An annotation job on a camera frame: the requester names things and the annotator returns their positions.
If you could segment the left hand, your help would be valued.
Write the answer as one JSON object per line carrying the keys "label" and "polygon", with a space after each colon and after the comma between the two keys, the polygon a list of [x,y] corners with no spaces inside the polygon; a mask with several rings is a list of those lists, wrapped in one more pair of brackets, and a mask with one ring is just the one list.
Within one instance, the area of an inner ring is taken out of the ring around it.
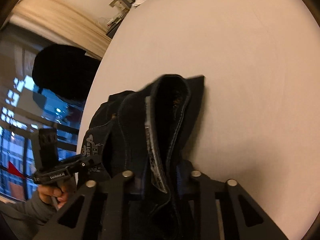
{"label": "left hand", "polygon": [[69,198],[76,192],[76,182],[74,177],[58,182],[55,185],[39,185],[37,192],[40,200],[55,207],[57,210],[63,207]]}

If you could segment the grey sleeved left forearm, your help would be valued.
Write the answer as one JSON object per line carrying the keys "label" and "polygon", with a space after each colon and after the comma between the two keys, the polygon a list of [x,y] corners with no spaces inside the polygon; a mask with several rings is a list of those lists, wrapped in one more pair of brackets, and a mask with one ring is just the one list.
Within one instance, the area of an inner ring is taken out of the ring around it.
{"label": "grey sleeved left forearm", "polygon": [[1,202],[1,239],[33,239],[56,212],[36,191],[26,202]]}

